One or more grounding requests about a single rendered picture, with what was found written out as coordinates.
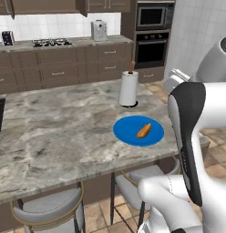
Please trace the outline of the brown upper cupboard run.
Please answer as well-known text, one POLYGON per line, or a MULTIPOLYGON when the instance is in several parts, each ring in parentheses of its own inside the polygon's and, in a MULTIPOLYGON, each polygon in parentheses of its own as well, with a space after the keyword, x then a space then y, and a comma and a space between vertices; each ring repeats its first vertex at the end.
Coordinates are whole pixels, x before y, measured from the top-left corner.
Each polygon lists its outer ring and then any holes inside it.
POLYGON ((0 0, 0 15, 129 12, 131 0, 0 0))

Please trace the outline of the black built-in oven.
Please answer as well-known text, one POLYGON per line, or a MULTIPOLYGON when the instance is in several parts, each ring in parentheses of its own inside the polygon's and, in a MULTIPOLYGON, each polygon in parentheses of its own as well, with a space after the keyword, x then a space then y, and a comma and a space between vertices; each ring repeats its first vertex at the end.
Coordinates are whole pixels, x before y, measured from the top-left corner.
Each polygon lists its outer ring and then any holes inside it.
POLYGON ((164 66, 168 33, 138 34, 136 38, 135 68, 164 66))

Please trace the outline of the black and white toaster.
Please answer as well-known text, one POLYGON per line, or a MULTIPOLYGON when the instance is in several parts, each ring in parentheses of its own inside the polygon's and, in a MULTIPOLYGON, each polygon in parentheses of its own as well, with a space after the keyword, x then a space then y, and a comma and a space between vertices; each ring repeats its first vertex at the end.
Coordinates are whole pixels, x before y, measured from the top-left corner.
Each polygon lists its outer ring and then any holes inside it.
POLYGON ((3 31, 1 33, 1 38, 4 46, 13 46, 15 44, 14 34, 12 31, 3 31))

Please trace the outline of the brown oven tower cabinet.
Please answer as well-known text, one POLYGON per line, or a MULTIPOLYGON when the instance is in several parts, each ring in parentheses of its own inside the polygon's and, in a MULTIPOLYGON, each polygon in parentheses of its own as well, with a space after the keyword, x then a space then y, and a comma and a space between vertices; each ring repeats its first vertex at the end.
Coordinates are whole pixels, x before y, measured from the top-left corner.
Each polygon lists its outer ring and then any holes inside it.
POLYGON ((138 31, 136 29, 138 1, 163 1, 163 0, 131 0, 130 12, 123 13, 121 16, 121 34, 133 41, 132 59, 134 61, 135 61, 135 51, 136 51, 136 38, 138 34, 150 34, 150 33, 168 33, 169 34, 169 40, 168 40, 168 46, 167 46, 164 66, 157 66, 157 67, 143 68, 143 69, 135 68, 139 72, 140 83, 160 81, 164 75, 171 29, 138 31))

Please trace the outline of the white paper towel roll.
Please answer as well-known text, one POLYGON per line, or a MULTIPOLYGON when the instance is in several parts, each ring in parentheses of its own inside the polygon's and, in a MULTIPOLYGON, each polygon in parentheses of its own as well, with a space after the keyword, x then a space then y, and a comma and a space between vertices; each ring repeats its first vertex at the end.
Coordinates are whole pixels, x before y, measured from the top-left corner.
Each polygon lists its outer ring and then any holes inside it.
POLYGON ((139 73, 134 70, 135 62, 132 61, 128 71, 124 71, 121 77, 121 85, 118 95, 118 103, 121 106, 135 106, 137 103, 137 87, 139 73))

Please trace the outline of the grey cushioned stool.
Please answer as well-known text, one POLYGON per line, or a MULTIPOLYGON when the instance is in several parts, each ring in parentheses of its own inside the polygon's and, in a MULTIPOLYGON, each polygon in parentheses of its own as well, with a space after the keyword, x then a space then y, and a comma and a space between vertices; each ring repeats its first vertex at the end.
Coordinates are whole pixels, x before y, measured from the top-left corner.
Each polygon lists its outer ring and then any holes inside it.
POLYGON ((121 213, 118 211, 120 204, 115 204, 115 187, 118 187, 126 203, 132 208, 139 212, 139 222, 138 227, 142 225, 144 220, 145 211, 150 209, 145 202, 143 202, 137 190, 138 182, 144 177, 156 177, 163 176, 164 172, 160 168, 161 162, 148 167, 143 167, 125 173, 123 170, 120 171, 120 175, 115 176, 114 173, 111 174, 111 194, 110 194, 110 224, 113 224, 114 212, 117 212, 122 221, 125 223, 127 228, 131 233, 135 233, 126 220, 123 218, 121 213))
POLYGON ((10 202, 14 218, 24 225, 25 233, 86 233, 84 183, 21 203, 10 202))

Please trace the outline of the silver coffee machine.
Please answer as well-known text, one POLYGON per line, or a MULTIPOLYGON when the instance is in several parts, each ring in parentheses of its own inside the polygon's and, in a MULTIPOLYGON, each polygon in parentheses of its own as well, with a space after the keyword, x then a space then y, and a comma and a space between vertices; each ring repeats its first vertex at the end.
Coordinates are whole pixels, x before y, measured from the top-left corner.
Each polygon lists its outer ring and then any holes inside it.
POLYGON ((96 20, 91 23, 91 37, 96 42, 107 41, 107 23, 96 20))

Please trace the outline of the brown hot dog bun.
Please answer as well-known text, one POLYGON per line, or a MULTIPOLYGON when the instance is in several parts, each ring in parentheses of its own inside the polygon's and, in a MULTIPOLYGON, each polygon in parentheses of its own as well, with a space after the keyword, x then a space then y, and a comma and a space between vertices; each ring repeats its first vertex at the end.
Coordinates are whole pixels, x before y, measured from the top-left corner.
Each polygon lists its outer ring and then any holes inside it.
POLYGON ((140 131, 136 134, 137 138, 144 138, 151 130, 151 124, 146 124, 140 131))

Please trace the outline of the brown cupboard run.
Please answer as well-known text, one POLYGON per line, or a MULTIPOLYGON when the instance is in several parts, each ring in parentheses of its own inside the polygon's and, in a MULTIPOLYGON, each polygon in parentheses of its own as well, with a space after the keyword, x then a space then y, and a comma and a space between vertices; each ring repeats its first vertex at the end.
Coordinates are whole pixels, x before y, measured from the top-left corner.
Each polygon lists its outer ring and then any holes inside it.
POLYGON ((0 94, 119 79, 130 42, 0 51, 0 94))
POLYGON ((0 0, 0 15, 129 12, 131 0, 0 0))

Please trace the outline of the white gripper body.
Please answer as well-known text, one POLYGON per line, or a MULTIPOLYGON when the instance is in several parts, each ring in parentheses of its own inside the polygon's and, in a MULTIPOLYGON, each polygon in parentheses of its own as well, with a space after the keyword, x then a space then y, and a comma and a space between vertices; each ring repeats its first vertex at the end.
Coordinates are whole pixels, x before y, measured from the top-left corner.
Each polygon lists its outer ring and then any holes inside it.
POLYGON ((171 69, 169 71, 168 79, 163 84, 163 89, 170 94, 179 84, 188 82, 189 80, 190 77, 179 69, 171 69))

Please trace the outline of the brown lower cupboard run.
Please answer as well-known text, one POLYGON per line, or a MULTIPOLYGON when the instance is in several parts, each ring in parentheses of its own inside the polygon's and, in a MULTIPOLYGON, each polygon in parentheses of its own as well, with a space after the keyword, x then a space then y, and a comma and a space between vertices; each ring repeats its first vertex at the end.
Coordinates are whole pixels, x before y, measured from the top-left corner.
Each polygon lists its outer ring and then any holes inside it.
POLYGON ((0 51, 0 94, 119 79, 130 42, 0 51))

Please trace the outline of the black microwave oven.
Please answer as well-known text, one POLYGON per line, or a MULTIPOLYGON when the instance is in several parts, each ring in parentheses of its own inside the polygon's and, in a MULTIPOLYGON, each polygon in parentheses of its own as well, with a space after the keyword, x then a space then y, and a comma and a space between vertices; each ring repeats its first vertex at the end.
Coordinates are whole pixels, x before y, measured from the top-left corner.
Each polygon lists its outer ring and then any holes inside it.
POLYGON ((138 1, 137 23, 138 31, 171 29, 175 2, 138 1))

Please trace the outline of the blue round plate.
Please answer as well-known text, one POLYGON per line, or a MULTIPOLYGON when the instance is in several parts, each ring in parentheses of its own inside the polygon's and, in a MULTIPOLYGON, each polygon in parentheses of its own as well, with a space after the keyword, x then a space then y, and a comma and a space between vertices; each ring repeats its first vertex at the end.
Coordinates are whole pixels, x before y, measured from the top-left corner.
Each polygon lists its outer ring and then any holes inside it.
POLYGON ((119 140, 135 147, 155 145, 164 137, 163 126, 146 116, 124 116, 114 124, 113 132, 119 140), (137 133, 146 124, 151 124, 151 130, 144 138, 137 138, 137 133))

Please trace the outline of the black gas hob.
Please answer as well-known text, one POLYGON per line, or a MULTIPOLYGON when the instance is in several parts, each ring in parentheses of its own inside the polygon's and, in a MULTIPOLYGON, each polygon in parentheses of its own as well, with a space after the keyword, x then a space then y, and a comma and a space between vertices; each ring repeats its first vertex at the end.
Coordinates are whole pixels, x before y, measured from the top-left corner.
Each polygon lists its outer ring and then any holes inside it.
POLYGON ((47 38, 32 41, 33 47, 45 46, 69 46, 71 42, 67 38, 47 38))

